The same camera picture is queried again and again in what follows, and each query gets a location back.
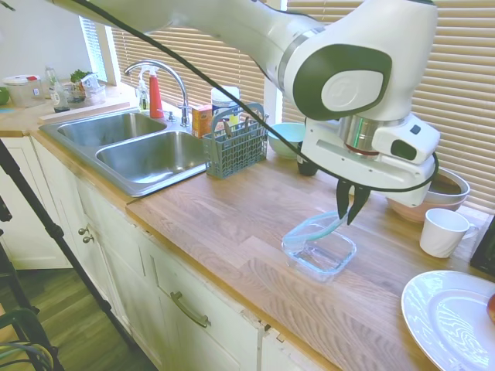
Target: white cup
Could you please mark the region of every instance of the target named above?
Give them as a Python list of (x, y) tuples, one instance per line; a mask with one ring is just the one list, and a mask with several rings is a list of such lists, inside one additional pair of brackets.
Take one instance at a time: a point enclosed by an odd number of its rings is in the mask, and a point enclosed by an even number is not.
[(478, 233), (478, 227), (459, 213), (447, 209), (430, 209), (419, 246), (433, 257), (449, 257), (457, 245)]

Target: faucet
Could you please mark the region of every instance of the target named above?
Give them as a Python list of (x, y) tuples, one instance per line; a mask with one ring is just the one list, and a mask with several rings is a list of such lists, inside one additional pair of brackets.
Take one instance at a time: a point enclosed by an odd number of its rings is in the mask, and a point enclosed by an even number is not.
[(181, 126), (183, 126), (183, 127), (188, 126), (189, 125), (189, 111), (188, 111), (189, 110), (189, 100), (187, 99), (187, 91), (186, 91), (186, 87), (184, 87), (183, 79), (181, 79), (179, 74), (176, 71), (174, 71), (171, 67), (167, 66), (166, 64), (164, 64), (162, 62), (159, 62), (158, 60), (142, 60), (142, 61), (133, 63), (132, 65), (128, 66), (124, 70), (124, 74), (125, 74), (125, 76), (129, 76), (131, 74), (131, 71), (134, 68), (143, 67), (143, 66), (158, 67), (162, 70), (167, 71), (168, 73), (170, 73), (172, 75), (172, 77), (174, 79), (176, 79), (176, 81), (180, 87), (180, 90), (183, 92), (183, 105), (179, 106), (179, 108), (181, 108), (183, 111), (183, 118), (182, 118)]

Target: yellow box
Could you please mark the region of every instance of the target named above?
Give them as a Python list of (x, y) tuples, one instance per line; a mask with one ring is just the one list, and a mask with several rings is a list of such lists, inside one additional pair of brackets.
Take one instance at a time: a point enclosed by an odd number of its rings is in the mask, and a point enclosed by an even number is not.
[(211, 120), (213, 118), (211, 104), (193, 107), (193, 135), (202, 138), (211, 132)]

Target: utensil holder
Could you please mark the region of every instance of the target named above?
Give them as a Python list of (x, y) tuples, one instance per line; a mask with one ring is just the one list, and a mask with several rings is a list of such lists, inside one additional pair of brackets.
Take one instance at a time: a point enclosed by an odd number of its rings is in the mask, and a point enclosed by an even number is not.
[[(249, 103), (247, 106), (265, 117), (261, 104)], [(207, 174), (225, 179), (266, 158), (268, 132), (257, 121), (246, 118), (244, 122), (228, 127), (227, 130), (224, 128), (215, 131), (223, 119), (243, 111), (242, 108), (235, 107), (213, 117), (211, 133), (202, 138)]]

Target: white cabinet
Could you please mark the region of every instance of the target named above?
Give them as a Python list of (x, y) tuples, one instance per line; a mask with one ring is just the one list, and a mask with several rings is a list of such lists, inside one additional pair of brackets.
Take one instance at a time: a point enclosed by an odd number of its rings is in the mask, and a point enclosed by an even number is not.
[(176, 356), (174, 369), (182, 371), (241, 371), (246, 369), (215, 338), (182, 313), (167, 295), (160, 295), (160, 301), (165, 320), (174, 326), (172, 328), (175, 332), (173, 344), (176, 347), (173, 349)]
[[(59, 218), (30, 137), (3, 138), (2, 141), (48, 214), (58, 223)], [(14, 267), (18, 270), (70, 267), (60, 248), (2, 168), (0, 196), (12, 214), (11, 221), (2, 223), (5, 234), (0, 238)]]
[[(39, 142), (34, 140), (34, 145), (60, 215), (64, 238), (100, 293), (111, 303), (112, 291), (108, 269), (97, 240), (96, 230), (84, 213), (77, 190), (77, 178)], [(88, 231), (81, 236), (79, 230), (85, 228), (88, 228)], [(85, 243), (85, 237), (93, 238)]]
[(164, 246), (150, 240), (142, 250), (175, 347), (175, 369), (257, 371), (263, 326)]
[[(323, 371), (35, 143), (68, 244), (165, 371)], [(83, 242), (80, 228), (89, 228)]]
[(121, 305), (121, 320), (157, 368), (173, 369), (166, 366), (172, 350), (168, 348), (169, 332), (163, 322), (159, 296), (112, 249), (104, 249)]
[(263, 337), (261, 371), (323, 371), (270, 328)]

